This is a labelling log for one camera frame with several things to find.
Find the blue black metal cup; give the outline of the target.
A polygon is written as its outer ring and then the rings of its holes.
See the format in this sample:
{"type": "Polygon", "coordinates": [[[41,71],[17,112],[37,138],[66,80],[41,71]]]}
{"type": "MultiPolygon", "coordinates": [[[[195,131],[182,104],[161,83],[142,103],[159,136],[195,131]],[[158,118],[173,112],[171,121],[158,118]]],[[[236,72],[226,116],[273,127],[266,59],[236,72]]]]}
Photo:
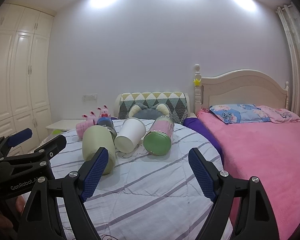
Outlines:
{"type": "Polygon", "coordinates": [[[111,133],[112,139],[115,140],[115,138],[117,136],[117,132],[115,131],[114,124],[113,124],[113,121],[112,121],[111,118],[109,118],[109,117],[100,117],[97,120],[96,124],[99,125],[99,126],[105,127],[111,133]]]}

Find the pink ribbed cup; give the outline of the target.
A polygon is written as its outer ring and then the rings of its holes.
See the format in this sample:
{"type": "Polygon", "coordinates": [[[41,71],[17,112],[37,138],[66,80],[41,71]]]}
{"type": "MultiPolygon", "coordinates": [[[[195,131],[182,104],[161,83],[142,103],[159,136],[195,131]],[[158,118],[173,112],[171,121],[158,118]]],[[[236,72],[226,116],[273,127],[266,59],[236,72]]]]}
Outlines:
{"type": "Polygon", "coordinates": [[[96,125],[95,120],[94,119],[90,119],[90,120],[85,120],[83,122],[80,122],[76,125],[76,133],[77,136],[80,140],[83,139],[83,134],[85,133],[85,131],[91,127],[96,125]]]}

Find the white paper cup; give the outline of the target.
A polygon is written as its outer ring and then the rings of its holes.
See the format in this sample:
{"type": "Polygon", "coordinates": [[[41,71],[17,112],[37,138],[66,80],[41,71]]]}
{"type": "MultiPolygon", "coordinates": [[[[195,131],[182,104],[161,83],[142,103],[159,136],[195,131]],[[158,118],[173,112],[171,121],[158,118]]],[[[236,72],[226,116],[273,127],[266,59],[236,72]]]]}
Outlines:
{"type": "Polygon", "coordinates": [[[117,133],[114,145],[120,152],[130,153],[145,134],[146,126],[140,119],[128,118],[117,133]]]}

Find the clear pink green cup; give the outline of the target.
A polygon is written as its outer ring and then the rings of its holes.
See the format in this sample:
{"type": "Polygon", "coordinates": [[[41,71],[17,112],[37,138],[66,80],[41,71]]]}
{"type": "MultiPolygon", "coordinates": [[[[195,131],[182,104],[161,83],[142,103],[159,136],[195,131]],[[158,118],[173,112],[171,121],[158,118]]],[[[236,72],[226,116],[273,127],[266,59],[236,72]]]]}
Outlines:
{"type": "Polygon", "coordinates": [[[174,122],[168,116],[158,117],[143,139],[144,148],[153,155],[166,155],[172,146],[174,122]]]}

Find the white nightstand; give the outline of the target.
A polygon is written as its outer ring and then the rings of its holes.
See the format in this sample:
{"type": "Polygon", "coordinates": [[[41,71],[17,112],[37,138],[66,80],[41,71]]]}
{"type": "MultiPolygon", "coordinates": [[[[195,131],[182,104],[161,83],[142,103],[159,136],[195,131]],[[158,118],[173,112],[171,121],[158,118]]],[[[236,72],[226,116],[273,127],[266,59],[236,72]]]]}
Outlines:
{"type": "Polygon", "coordinates": [[[83,122],[83,119],[64,119],[46,126],[48,131],[60,130],[63,132],[76,128],[76,125],[83,122]]]}

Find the striped white quilt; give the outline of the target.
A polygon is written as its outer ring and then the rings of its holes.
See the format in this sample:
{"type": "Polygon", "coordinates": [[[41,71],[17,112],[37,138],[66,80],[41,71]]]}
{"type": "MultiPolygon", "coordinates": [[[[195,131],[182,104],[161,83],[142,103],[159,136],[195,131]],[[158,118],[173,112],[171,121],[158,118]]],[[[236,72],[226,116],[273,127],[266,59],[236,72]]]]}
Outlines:
{"type": "Polygon", "coordinates": [[[219,170],[221,157],[201,134],[176,124],[168,154],[149,154],[143,145],[117,152],[113,171],[103,176],[85,208],[102,239],[195,239],[212,202],[189,166],[197,148],[219,170]]]}

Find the pink bed blanket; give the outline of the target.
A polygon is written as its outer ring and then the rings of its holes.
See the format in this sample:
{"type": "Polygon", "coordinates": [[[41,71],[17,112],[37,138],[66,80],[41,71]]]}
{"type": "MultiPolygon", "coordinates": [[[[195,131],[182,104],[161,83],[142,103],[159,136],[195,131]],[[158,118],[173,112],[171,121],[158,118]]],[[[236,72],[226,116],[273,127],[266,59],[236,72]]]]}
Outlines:
{"type": "Polygon", "coordinates": [[[200,110],[198,119],[220,144],[233,177],[260,178],[281,239],[300,239],[300,122],[225,124],[200,110]]]}

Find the purple blanket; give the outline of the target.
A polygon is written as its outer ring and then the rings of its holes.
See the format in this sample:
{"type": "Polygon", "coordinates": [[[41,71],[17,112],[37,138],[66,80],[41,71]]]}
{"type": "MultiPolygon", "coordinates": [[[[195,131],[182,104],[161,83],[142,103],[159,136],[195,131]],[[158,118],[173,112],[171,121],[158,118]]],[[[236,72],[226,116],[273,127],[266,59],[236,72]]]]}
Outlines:
{"type": "Polygon", "coordinates": [[[194,117],[186,118],[183,121],[183,125],[185,127],[188,127],[202,136],[204,136],[211,144],[214,146],[214,148],[218,151],[219,155],[221,156],[222,163],[224,163],[224,154],[221,145],[216,140],[216,138],[213,136],[213,134],[204,126],[204,124],[198,119],[194,117]]]}

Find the pink bunny plush right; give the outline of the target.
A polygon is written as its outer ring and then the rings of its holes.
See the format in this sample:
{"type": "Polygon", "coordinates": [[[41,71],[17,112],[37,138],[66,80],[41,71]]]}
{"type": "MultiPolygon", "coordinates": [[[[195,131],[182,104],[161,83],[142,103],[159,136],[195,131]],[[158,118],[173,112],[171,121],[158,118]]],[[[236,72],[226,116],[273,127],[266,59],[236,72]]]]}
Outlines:
{"type": "Polygon", "coordinates": [[[100,111],[98,116],[99,118],[103,118],[103,117],[111,118],[111,114],[106,105],[104,105],[103,107],[98,107],[97,109],[100,111]]]}

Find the blue cartoon pillow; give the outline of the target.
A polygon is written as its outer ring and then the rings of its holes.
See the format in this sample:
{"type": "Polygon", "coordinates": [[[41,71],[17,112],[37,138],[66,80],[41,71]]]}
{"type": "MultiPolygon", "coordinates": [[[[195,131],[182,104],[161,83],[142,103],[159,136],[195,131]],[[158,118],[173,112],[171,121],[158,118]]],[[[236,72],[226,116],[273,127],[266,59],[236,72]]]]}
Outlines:
{"type": "Polygon", "coordinates": [[[270,122],[266,113],[251,104],[214,105],[209,111],[225,124],[270,122]]]}

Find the pink cartoon pillow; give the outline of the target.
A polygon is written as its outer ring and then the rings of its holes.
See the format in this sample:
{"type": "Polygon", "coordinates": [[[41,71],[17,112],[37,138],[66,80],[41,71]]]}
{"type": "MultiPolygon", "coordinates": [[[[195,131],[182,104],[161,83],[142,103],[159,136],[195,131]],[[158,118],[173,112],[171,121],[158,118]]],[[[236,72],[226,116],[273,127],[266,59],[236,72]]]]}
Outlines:
{"type": "Polygon", "coordinates": [[[268,106],[258,106],[258,108],[269,117],[272,123],[300,122],[300,117],[297,114],[285,108],[271,108],[268,106]]]}

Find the diamond patterned headboard cover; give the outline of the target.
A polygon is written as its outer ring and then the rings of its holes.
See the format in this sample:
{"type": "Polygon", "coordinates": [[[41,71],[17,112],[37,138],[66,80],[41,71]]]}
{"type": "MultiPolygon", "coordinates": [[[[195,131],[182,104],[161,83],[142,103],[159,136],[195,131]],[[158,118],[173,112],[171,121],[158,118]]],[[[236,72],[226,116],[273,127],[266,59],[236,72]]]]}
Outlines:
{"type": "Polygon", "coordinates": [[[114,115],[119,119],[128,118],[128,112],[140,103],[148,108],[164,103],[171,113],[171,118],[178,124],[190,117],[189,95],[184,92],[134,92],[120,94],[115,101],[114,115]]]}

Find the grey cat ear cushion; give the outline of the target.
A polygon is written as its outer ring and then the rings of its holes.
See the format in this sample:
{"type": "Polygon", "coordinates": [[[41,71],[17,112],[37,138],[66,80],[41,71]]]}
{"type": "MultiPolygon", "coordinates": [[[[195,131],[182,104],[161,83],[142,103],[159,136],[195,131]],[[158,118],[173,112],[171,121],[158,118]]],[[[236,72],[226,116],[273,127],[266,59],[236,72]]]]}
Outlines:
{"type": "Polygon", "coordinates": [[[136,103],[131,107],[128,113],[129,118],[138,118],[145,120],[155,120],[161,116],[171,116],[170,109],[164,103],[159,103],[153,107],[148,107],[141,103],[136,103]]]}

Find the yellow star sticker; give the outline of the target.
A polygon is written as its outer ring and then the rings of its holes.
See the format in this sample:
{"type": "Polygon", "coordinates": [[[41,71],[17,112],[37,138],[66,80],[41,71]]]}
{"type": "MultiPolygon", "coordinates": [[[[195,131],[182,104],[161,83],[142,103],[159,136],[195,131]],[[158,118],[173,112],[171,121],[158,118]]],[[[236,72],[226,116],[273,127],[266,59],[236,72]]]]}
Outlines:
{"type": "Polygon", "coordinates": [[[201,80],[200,80],[200,79],[197,79],[197,78],[195,78],[195,79],[193,80],[193,83],[194,83],[194,86],[195,86],[195,87],[200,87],[201,80]]]}

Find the cream wardrobe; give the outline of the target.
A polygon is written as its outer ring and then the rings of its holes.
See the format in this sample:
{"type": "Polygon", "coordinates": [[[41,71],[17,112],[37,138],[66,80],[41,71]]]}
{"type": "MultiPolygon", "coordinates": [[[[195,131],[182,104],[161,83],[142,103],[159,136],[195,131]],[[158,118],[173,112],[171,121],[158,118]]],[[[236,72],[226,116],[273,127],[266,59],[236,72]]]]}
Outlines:
{"type": "Polygon", "coordinates": [[[49,135],[47,60],[53,16],[17,4],[0,7],[0,137],[25,128],[32,137],[10,155],[32,152],[49,135]]]}

